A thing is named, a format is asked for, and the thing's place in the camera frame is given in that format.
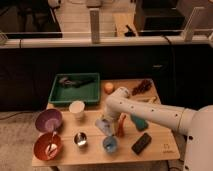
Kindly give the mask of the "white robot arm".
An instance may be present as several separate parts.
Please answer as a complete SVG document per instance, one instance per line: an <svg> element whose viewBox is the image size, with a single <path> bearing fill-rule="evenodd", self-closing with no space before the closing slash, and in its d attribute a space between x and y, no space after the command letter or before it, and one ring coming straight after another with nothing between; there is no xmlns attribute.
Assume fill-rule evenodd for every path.
<svg viewBox="0 0 213 171"><path fill-rule="evenodd" d="M105 99L105 114L117 121L133 114L187 136L183 171L213 171L213 105L199 110L138 102L119 87Z"/></svg>

